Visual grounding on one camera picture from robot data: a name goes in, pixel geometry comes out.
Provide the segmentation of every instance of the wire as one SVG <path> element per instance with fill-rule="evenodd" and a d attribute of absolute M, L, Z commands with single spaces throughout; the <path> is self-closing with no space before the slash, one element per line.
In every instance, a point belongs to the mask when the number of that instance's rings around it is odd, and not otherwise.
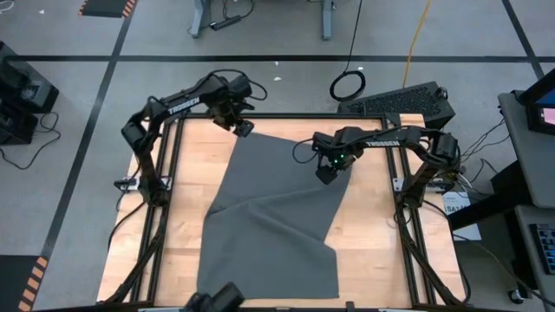
<path fill-rule="evenodd" d="M 494 146 L 494 145 L 498 145 L 501 144 L 503 142 L 505 142 L 506 140 L 508 140 L 511 137 L 511 135 L 507 135 L 503 140 L 494 142 L 494 143 L 488 143 L 485 144 L 484 146 L 482 146 L 480 149 L 474 151 L 473 153 L 469 154 L 468 157 L 472 156 L 473 154 L 476 154 L 477 152 L 481 152 L 484 148 L 488 147 L 488 146 Z"/>
<path fill-rule="evenodd" d="M 349 59 L 347 59 L 347 66 L 345 66 L 345 70 L 343 71 L 343 73 L 346 73 L 347 69 L 349 69 L 350 58 L 353 55 L 353 48 L 355 47 L 356 31 L 358 30 L 358 21 L 361 18 L 361 8 L 362 8 L 362 0 L 360 0 L 360 3 L 358 4 L 358 13 L 356 13 L 355 31 L 353 32 L 353 39 L 350 42 Z"/>
<path fill-rule="evenodd" d="M 405 88 L 405 85 L 407 84 L 408 70 L 410 69 L 410 59 L 413 56 L 413 48 L 415 47 L 416 39 L 418 39 L 418 34 L 420 33 L 420 29 L 422 28 L 422 25 L 424 24 L 424 21 L 426 20 L 426 15 L 428 14 L 428 10 L 430 9 L 430 4 L 431 3 L 432 3 L 432 0 L 427 0 L 426 1 L 426 8 L 424 8 L 424 12 L 422 13 L 422 17 L 420 18 L 420 21 L 418 22 L 418 28 L 416 29 L 415 37 L 413 38 L 412 43 L 410 43 L 410 49 L 408 50 L 407 66 L 405 67 L 405 76 L 402 79 L 402 87 L 403 88 Z"/>
<path fill-rule="evenodd" d="M 514 273 L 512 273 L 490 250 L 488 250 L 486 247 L 482 246 L 481 244 L 475 243 L 472 240 L 466 238 L 466 237 L 462 237 L 456 234 L 453 234 L 454 237 L 458 237 L 460 239 L 463 239 L 467 242 L 469 242 L 470 244 L 480 248 L 481 250 L 483 250 L 486 254 L 488 254 L 491 258 L 493 258 L 493 260 L 495 260 L 495 262 L 501 267 L 503 268 L 503 270 L 512 278 L 514 278 L 514 280 L 523 288 L 526 289 L 526 291 L 528 291 L 529 293 L 531 293 L 532 295 L 536 296 L 539 300 L 541 300 L 542 302 L 545 302 L 549 305 L 551 305 L 552 307 L 555 307 L 555 302 L 547 299 L 546 297 L 542 296 L 540 293 L 538 293 L 537 291 L 535 291 L 534 289 L 532 289 L 530 286 L 528 286 L 524 281 L 522 281 L 518 276 L 516 276 Z"/>
<path fill-rule="evenodd" d="M 485 132 L 484 134 L 482 134 L 471 146 L 469 146 L 467 148 L 467 150 L 462 154 L 462 157 L 465 157 L 464 159 L 461 160 L 461 162 L 465 162 L 467 161 L 470 156 L 474 155 L 476 152 L 476 150 L 478 148 L 480 148 L 480 145 L 487 139 L 487 136 L 493 132 L 493 130 L 497 129 L 498 127 L 500 127 L 501 125 L 503 125 L 505 123 L 505 118 L 503 118 L 497 125 L 493 126 L 491 129 L 487 130 L 487 132 Z"/>
<path fill-rule="evenodd" d="M 485 159 L 480 159 L 480 162 L 481 162 L 480 169 L 478 170 L 474 178 L 470 180 L 470 182 L 474 182 L 478 178 L 478 176 L 480 176 L 482 169 L 484 169 L 484 164 L 487 164 L 492 169 L 492 171 L 494 171 L 496 174 L 499 173 L 497 170 L 495 170 L 495 168 L 493 168 L 492 164 L 490 164 L 489 161 Z"/>
<path fill-rule="evenodd" d="M 426 205 L 431 206 L 432 208 L 435 208 L 447 220 L 447 224 L 449 225 L 449 231 L 453 234 L 453 227 L 451 226 L 451 220 L 449 220 L 449 216 L 445 213 L 445 211 L 443 211 L 438 205 L 436 205 L 432 202 L 429 202 L 426 199 L 424 199 L 423 203 L 426 204 Z M 470 297 L 472 296 L 472 289 L 470 287 L 470 283 L 468 282 L 467 274 L 462 269 L 462 266 L 460 265 L 460 263 L 458 261 L 457 261 L 457 264 L 459 265 L 459 272 L 460 272 L 460 275 L 462 276 L 462 280 L 465 284 L 465 288 L 466 288 L 466 291 L 467 291 L 467 296 L 465 297 L 465 299 L 462 302 L 467 304 L 470 301 Z"/>
<path fill-rule="evenodd" d="M 458 175 L 459 177 L 461 177 L 461 178 L 467 183 L 467 185 L 470 186 L 470 188 L 473 188 L 473 187 L 472 187 L 472 184 L 470 184 L 470 181 L 468 181 L 468 179 L 465 178 L 465 176 L 463 176 L 461 173 L 457 173 L 457 175 Z"/>
<path fill-rule="evenodd" d="M 134 179 L 135 179 L 135 176 L 137 175 L 137 173 L 139 173 L 139 170 L 140 170 L 140 164 L 137 166 L 137 170 L 135 170 L 135 172 L 133 173 L 133 175 L 131 176 L 131 178 L 129 178 L 127 181 L 131 182 L 132 180 L 134 180 Z M 125 186 L 125 190 L 121 191 L 121 195 L 120 195 L 120 197 L 118 198 L 118 201 L 115 202 L 115 210 L 116 210 L 116 211 L 119 211 L 119 210 L 120 210 L 120 203 L 121 203 L 121 200 L 123 199 L 123 196 L 125 196 L 125 194 L 128 193 L 129 185 L 130 185 L 130 184 L 127 183 L 127 185 Z"/>
<path fill-rule="evenodd" d="M 230 19 L 230 17 L 227 15 L 227 0 L 222 0 L 222 4 L 224 5 L 224 8 L 222 9 L 222 15 L 224 16 L 224 19 L 228 20 Z M 251 0 L 251 9 L 245 15 L 241 16 L 241 18 L 248 17 L 253 11 L 254 11 L 254 2 L 253 0 Z"/>
<path fill-rule="evenodd" d="M 404 224 L 400 224 L 400 223 L 399 223 L 399 217 L 398 217 L 398 216 L 399 216 L 399 212 L 401 212 L 401 211 L 403 211 L 403 209 L 400 209 L 400 210 L 395 211 L 395 213 L 393 214 L 393 221 L 394 221 L 395 223 L 397 223 L 397 225 L 407 225 L 407 224 L 409 224 L 410 221 L 413 219 L 412 213 L 409 213 L 409 214 L 408 214 L 408 219 L 405 221 Z"/>
<path fill-rule="evenodd" d="M 295 144 L 295 146 L 293 147 L 293 150 L 291 151 L 291 154 L 293 155 L 293 159 L 298 164 L 308 164 L 318 155 L 318 153 L 314 153 L 314 155 L 312 155 L 312 157 L 310 157 L 310 159 L 308 159 L 308 160 L 299 160 L 297 158 L 297 156 L 295 156 L 295 151 L 297 150 L 297 147 L 299 147 L 301 144 L 303 144 L 305 142 L 309 142 L 309 141 L 312 141 L 312 139 L 306 139 L 306 140 L 302 140 L 302 141 L 298 142 L 297 144 Z"/>
<path fill-rule="evenodd" d="M 125 220 L 131 218 L 131 216 L 133 216 L 137 211 L 139 211 L 139 209 L 144 206 L 146 204 L 146 202 L 142 202 L 140 203 L 140 205 L 138 205 L 137 207 L 135 207 L 135 209 L 131 210 L 131 212 L 129 212 L 125 217 L 123 217 L 122 220 L 120 220 L 120 222 L 118 222 L 115 227 L 112 229 L 112 232 L 110 233 L 110 237 L 108 238 L 108 250 L 110 250 L 110 244 L 112 243 L 112 238 L 114 237 L 115 232 L 118 230 L 118 228 L 120 227 L 120 225 L 122 225 Z"/>
<path fill-rule="evenodd" d="M 443 215 L 443 217 L 445 217 L 445 219 L 447 220 L 448 224 L 449 224 L 449 230 L 451 231 L 451 234 L 454 237 L 460 238 L 462 240 L 465 240 L 467 242 L 469 242 L 470 244 L 473 244 L 476 247 L 479 247 L 480 249 L 482 249 L 483 251 L 485 251 L 485 253 L 487 253 L 489 256 L 491 256 L 493 258 L 493 260 L 495 260 L 495 262 L 497 262 L 497 264 L 499 264 L 501 266 L 501 268 L 503 268 L 503 270 L 505 270 L 506 273 L 508 273 L 510 276 L 512 276 L 514 278 L 514 280 L 523 288 L 525 288 L 528 292 L 530 292 L 531 294 L 533 294 L 534 296 L 536 296 L 539 300 L 555 307 L 555 302 L 545 298 L 544 296 L 540 295 L 538 292 L 536 292 L 535 290 L 533 290 L 530 286 L 528 286 L 526 283 L 524 283 L 524 281 L 522 281 L 520 278 L 518 278 L 517 276 L 515 276 L 509 269 L 506 268 L 506 266 L 490 251 L 488 250 L 486 247 L 482 246 L 481 244 L 475 243 L 474 241 L 466 238 L 466 237 L 462 237 L 460 235 L 454 234 L 452 227 L 451 227 L 451 221 L 449 220 L 449 216 L 437 205 L 430 203 L 427 200 L 424 200 L 424 203 L 426 203 L 427 205 L 435 208 L 439 213 L 441 213 L 441 215 Z"/>
<path fill-rule="evenodd" d="M 356 13 L 355 31 L 353 32 L 353 39 L 351 40 L 351 43 L 350 43 L 350 51 L 349 51 L 349 58 L 347 59 L 347 66 L 345 66 L 345 70 L 331 83 L 331 86 L 330 86 L 330 96 L 334 100 L 340 101 L 340 102 L 351 101 L 356 99 L 362 94 L 362 92 L 364 92 L 364 89 L 366 88 L 366 78 L 364 77 L 364 74 L 360 70 L 347 71 L 349 69 L 350 59 L 353 56 L 353 48 L 355 47 L 356 31 L 358 30 L 358 21 L 360 20 L 360 17 L 361 17 L 362 1 L 363 0 L 359 0 L 359 4 L 358 4 L 358 12 Z M 337 96 L 336 95 L 337 83 L 348 75 L 358 76 L 361 80 L 361 86 L 351 95 Z"/>
<path fill-rule="evenodd" d="M 202 31 L 202 30 L 204 30 L 205 28 L 210 27 L 210 24 L 212 23 L 212 10 L 208 10 L 208 16 L 209 16 L 209 17 L 208 17 L 208 24 L 206 24 L 206 25 L 204 25 L 204 26 L 201 25 L 201 26 L 199 27 L 199 32 Z M 193 27 L 192 25 L 189 26 L 189 28 L 187 29 L 187 34 L 192 35 L 192 34 L 191 34 L 191 31 L 190 31 L 192 27 Z"/>
<path fill-rule="evenodd" d="M 44 118 L 46 116 L 51 115 L 51 114 L 55 116 L 55 120 L 54 120 L 54 123 L 52 124 L 52 126 L 47 127 L 47 126 L 44 125 Z M 35 162 L 36 157 L 43 150 L 44 147 L 49 146 L 50 144 L 58 141 L 62 137 L 62 134 L 58 130 L 56 130 L 56 125 L 58 124 L 59 120 L 60 120 L 60 115 L 56 112 L 50 112 L 50 113 L 47 113 L 47 114 L 44 114 L 43 116 L 41 116 L 41 119 L 39 120 L 39 124 L 40 124 L 41 127 L 43 127 L 46 130 L 43 131 L 43 130 L 36 130 L 35 129 L 34 132 L 35 133 L 52 133 L 53 132 L 53 133 L 56 133 L 56 137 L 54 139 L 44 143 L 41 147 L 39 147 L 39 149 L 36 151 L 35 155 L 31 159 L 31 161 L 26 166 L 20 166 L 17 163 L 15 163 L 14 161 L 9 160 L 6 157 L 5 151 L 2 148 L 0 148 L 0 153 L 2 154 L 2 159 L 4 159 L 7 163 L 13 165 L 15 168 L 17 168 L 19 170 L 29 169 L 33 165 L 33 163 Z"/>

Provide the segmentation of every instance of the wooden board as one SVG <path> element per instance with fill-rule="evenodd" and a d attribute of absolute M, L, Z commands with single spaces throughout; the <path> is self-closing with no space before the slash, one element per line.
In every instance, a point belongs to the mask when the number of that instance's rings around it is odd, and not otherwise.
<path fill-rule="evenodd" d="M 333 134 L 345 126 L 381 128 L 378 120 L 253 120 L 255 131 L 289 140 L 304 140 L 315 131 Z M 402 115 L 403 124 L 423 126 L 421 115 Z M 173 183 L 173 199 L 160 267 L 156 305 L 183 306 L 196 290 L 204 216 L 219 188 L 236 137 L 209 120 L 187 120 Z M 169 165 L 169 147 L 165 159 Z M 408 151 L 411 170 L 420 160 Z M 401 163 L 396 164 L 401 174 Z M 132 161 L 130 172 L 136 165 Z M 246 307 L 337 307 L 353 301 L 359 308 L 410 307 L 401 241 L 393 221 L 394 201 L 385 149 L 366 149 L 353 167 L 349 187 L 335 216 L 326 244 L 337 253 L 340 297 L 337 299 L 257 299 Z M 426 199 L 442 207 L 441 196 Z M 138 194 L 121 202 L 118 220 L 140 203 Z M 421 208 L 428 258 L 442 281 L 462 299 L 465 295 L 447 221 L 433 208 Z M 128 220 L 115 234 L 98 299 L 110 296 L 134 266 L 146 209 Z M 415 263 L 417 276 L 420 269 Z M 147 285 L 150 268 L 143 285 Z M 425 292 L 419 278 L 421 302 Z M 141 298 L 146 297 L 146 287 Z"/>

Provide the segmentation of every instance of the desk leg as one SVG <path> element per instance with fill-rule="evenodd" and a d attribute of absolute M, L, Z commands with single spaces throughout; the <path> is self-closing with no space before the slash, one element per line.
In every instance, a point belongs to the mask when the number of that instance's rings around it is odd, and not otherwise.
<path fill-rule="evenodd" d="M 494 195 L 449 215 L 453 231 L 532 202 L 518 161 L 495 175 L 492 184 Z"/>
<path fill-rule="evenodd" d="M 323 0 L 322 2 L 322 25 L 323 25 L 322 40 L 331 39 L 331 10 L 332 10 L 332 1 Z"/>
<path fill-rule="evenodd" d="M 194 19 L 190 33 L 195 39 L 199 37 L 202 26 L 210 22 L 207 19 L 210 16 L 211 1 L 212 0 L 194 0 Z"/>

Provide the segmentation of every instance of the black keyboard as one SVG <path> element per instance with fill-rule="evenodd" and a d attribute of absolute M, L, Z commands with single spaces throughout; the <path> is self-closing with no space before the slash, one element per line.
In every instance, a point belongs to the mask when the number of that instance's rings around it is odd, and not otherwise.
<path fill-rule="evenodd" d="M 530 224 L 546 274 L 555 275 L 555 224 Z"/>

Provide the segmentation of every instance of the gray fabric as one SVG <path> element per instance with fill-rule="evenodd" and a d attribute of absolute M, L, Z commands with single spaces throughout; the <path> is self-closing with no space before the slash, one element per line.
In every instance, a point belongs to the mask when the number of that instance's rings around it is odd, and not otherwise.
<path fill-rule="evenodd" d="M 234 282 L 248 299 L 339 297 L 336 253 L 323 241 L 350 172 L 324 185 L 316 159 L 293 160 L 295 143 L 257 133 L 238 140 L 206 214 L 199 292 Z M 312 154 L 308 144 L 296 153 Z"/>

